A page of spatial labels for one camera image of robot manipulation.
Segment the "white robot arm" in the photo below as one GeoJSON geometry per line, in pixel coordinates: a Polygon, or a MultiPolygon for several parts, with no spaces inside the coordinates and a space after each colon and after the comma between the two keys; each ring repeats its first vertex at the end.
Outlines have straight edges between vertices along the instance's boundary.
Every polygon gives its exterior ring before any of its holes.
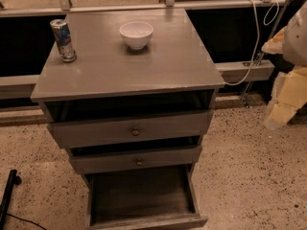
{"type": "Polygon", "coordinates": [[[294,68],[288,74],[279,73],[272,88],[265,127],[277,129],[285,126],[307,104],[307,1],[262,51],[281,54],[294,68]]]}

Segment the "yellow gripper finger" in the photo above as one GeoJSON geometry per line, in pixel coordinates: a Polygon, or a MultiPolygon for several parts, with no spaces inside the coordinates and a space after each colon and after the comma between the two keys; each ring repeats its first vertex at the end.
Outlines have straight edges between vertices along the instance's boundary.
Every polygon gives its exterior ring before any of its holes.
{"type": "Polygon", "coordinates": [[[307,104],[307,68],[295,66],[289,73],[279,72],[272,88],[272,99],[264,121],[267,129],[278,129],[307,104]]]}

